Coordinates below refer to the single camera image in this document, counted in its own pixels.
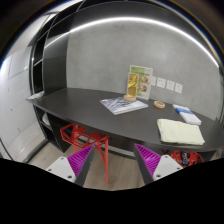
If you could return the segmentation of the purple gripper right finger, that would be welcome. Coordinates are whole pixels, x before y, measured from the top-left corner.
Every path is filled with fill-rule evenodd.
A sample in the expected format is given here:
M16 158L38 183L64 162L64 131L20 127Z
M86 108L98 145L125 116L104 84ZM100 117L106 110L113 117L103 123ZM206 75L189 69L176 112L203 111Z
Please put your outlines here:
M134 155L146 185L180 171L182 167L169 155L162 155L136 144Z

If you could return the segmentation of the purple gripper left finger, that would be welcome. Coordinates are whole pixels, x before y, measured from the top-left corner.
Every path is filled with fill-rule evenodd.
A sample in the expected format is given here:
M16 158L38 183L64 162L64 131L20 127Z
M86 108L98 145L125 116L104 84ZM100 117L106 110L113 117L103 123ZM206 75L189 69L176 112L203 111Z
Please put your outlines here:
M59 157L47 168L47 171L78 186L83 186L94 155L94 147L88 146L68 158Z

